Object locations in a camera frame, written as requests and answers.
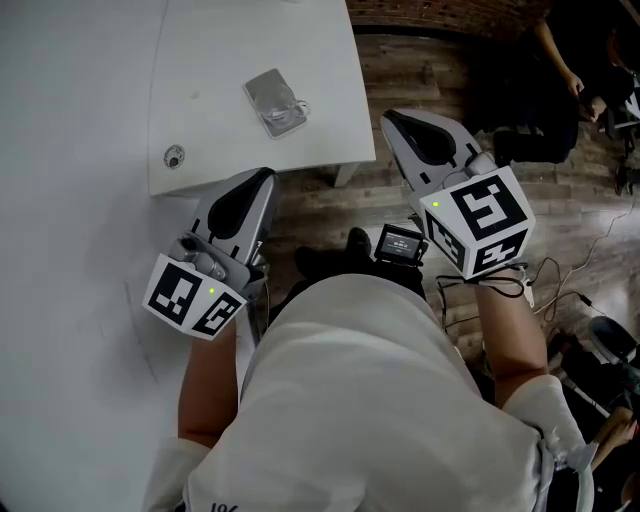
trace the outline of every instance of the small display screen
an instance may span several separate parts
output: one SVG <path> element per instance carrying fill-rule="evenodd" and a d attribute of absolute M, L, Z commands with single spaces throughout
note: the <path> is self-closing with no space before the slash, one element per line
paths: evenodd
<path fill-rule="evenodd" d="M 419 248 L 420 240 L 388 232 L 384 237 L 380 251 L 386 254 L 415 259 Z"/>

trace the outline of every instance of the white sleeve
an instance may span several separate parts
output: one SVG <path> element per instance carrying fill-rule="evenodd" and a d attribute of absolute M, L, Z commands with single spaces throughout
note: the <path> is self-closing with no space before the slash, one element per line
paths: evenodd
<path fill-rule="evenodd" d="M 143 512 L 173 512 L 182 501 L 182 490 L 189 474 L 200 465 L 210 449 L 186 439 L 163 441 L 153 463 Z"/>
<path fill-rule="evenodd" d="M 546 439 L 553 438 L 555 432 L 560 446 L 567 451 L 585 445 L 562 392 L 562 384 L 552 375 L 540 375 L 525 382 L 509 397 L 502 410 L 540 428 Z"/>

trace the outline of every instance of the brick wall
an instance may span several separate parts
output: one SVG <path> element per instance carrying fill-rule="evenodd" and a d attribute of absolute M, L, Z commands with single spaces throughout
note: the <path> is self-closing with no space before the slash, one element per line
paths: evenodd
<path fill-rule="evenodd" d="M 551 0 L 347 0 L 354 25 L 404 25 L 515 40 Z"/>

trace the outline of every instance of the table leg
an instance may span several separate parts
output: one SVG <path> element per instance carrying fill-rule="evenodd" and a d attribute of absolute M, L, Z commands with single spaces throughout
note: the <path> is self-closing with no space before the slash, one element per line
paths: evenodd
<path fill-rule="evenodd" d="M 344 187 L 348 181 L 351 179 L 351 176 L 354 175 L 358 166 L 360 164 L 358 162 L 352 164 L 344 164 L 338 166 L 338 175 L 336 176 L 336 182 L 333 184 L 334 187 Z"/>

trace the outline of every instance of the white table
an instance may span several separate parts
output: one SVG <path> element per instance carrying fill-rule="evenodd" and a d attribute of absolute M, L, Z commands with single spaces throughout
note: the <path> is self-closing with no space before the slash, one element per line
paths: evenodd
<path fill-rule="evenodd" d="M 271 139 L 243 84 L 277 68 L 311 106 L 306 125 Z M 152 195 L 247 169 L 277 171 L 375 160 L 358 53 L 344 0 L 170 0 L 149 113 Z M 164 153 L 179 144 L 177 169 Z"/>

